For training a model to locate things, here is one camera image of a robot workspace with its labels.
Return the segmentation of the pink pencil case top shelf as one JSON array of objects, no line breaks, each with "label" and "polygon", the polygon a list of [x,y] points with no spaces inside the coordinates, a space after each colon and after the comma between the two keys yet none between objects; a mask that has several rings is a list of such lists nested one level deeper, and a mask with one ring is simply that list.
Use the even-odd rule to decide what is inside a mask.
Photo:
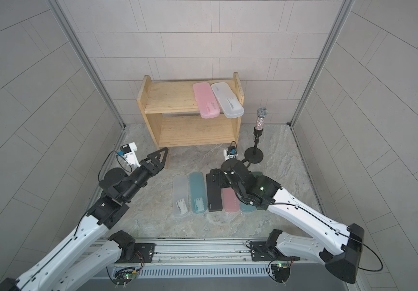
[{"label": "pink pencil case top shelf", "polygon": [[195,83],[193,92],[200,116],[203,119],[217,118],[220,115],[219,104],[208,82]]}]

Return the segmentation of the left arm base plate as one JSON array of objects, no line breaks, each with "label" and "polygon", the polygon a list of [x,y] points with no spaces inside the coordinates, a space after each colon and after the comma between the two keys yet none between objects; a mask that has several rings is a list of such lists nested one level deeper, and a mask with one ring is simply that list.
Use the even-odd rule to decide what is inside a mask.
[{"label": "left arm base plate", "polygon": [[127,246],[122,250],[116,264],[151,263],[155,247],[155,243],[135,243],[133,246]]}]

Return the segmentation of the light teal pencil case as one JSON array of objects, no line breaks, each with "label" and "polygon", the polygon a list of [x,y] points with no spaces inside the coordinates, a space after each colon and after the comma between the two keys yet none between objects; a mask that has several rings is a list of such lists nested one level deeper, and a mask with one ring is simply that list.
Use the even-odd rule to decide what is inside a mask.
[{"label": "light teal pencil case", "polygon": [[188,175],[190,201],[194,213],[204,213],[207,210],[207,193],[202,172],[193,172]]}]

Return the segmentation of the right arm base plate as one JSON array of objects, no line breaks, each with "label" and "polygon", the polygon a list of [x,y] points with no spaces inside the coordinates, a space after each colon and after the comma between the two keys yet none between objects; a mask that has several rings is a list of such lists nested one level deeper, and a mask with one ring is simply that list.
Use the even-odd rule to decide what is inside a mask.
[{"label": "right arm base plate", "polygon": [[250,250],[251,260],[254,262],[269,261],[300,261],[300,257],[286,257],[275,248],[268,248],[266,242],[246,241],[245,246]]}]

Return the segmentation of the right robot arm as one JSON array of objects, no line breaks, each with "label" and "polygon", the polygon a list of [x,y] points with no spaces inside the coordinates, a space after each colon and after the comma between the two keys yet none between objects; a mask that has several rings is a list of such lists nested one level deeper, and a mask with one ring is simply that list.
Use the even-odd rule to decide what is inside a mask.
[{"label": "right robot arm", "polygon": [[246,241],[245,247],[254,255],[268,261],[268,276],[284,283],[290,275],[289,267],[282,261],[293,263],[307,259],[322,264],[327,271],[349,284],[354,284],[359,270],[364,243],[364,229],[357,225],[339,223],[307,206],[275,180],[255,176],[248,166],[236,158],[212,169],[208,184],[218,190],[230,189],[245,205],[269,211],[303,230],[307,236],[290,235],[282,230],[272,230],[266,242]]}]

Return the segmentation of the frosted white pencil case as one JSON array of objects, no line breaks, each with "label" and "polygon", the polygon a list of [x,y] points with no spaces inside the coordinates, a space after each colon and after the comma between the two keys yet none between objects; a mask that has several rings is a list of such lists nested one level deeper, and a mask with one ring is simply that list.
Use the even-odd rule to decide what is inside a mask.
[{"label": "frosted white pencil case", "polygon": [[244,114],[244,108],[230,86],[225,82],[217,82],[211,85],[212,91],[226,118],[240,118]]}]

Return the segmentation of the black pencil case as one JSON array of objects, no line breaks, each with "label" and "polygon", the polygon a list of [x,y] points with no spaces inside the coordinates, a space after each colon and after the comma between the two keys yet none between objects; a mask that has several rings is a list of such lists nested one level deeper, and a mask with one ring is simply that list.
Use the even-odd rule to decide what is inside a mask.
[{"label": "black pencil case", "polygon": [[220,212],[223,210],[221,188],[220,187],[208,187],[209,177],[210,177],[210,173],[206,175],[208,210],[209,212]]}]

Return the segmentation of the blue-grey pencil case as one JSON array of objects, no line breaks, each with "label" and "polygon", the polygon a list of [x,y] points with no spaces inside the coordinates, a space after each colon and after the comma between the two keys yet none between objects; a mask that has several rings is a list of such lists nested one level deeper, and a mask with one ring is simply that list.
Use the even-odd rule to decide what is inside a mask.
[{"label": "blue-grey pencil case", "polygon": [[239,207],[240,207],[241,212],[244,212],[244,213],[251,213],[256,210],[255,206],[252,206],[251,204],[244,204],[242,202],[239,203]]}]

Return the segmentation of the white translucent pencil case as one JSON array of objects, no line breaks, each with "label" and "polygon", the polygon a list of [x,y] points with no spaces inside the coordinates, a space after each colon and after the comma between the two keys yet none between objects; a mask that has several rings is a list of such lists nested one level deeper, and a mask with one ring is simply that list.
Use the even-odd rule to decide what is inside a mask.
[{"label": "white translucent pencil case", "polygon": [[187,175],[176,175],[173,179],[173,215],[181,218],[189,214],[191,205],[189,201]]}]

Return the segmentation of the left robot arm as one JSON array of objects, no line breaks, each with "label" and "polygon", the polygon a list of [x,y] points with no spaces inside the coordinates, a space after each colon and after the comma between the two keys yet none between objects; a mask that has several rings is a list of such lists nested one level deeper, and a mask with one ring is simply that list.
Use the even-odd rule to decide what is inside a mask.
[{"label": "left robot arm", "polygon": [[136,145],[122,146],[120,157],[131,171],[110,169],[99,180],[100,198],[79,220],[77,226],[51,252],[18,278],[6,278],[0,291],[76,291],[94,275],[117,262],[121,256],[132,259],[135,239],[118,231],[85,259],[80,256],[111,230],[129,209],[129,202],[148,180],[165,167],[168,148],[159,149],[138,161]]}]

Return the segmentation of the pink pencil case shelf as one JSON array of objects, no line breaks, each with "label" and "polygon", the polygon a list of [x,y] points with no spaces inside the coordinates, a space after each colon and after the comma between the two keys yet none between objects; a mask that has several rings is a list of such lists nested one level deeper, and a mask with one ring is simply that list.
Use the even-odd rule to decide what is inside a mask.
[{"label": "pink pencil case shelf", "polygon": [[203,119],[217,118],[220,115],[219,104],[208,82],[195,83],[193,92],[200,116]]},{"label": "pink pencil case shelf", "polygon": [[221,190],[223,208],[227,213],[235,213],[240,211],[240,202],[232,188],[224,188]]}]

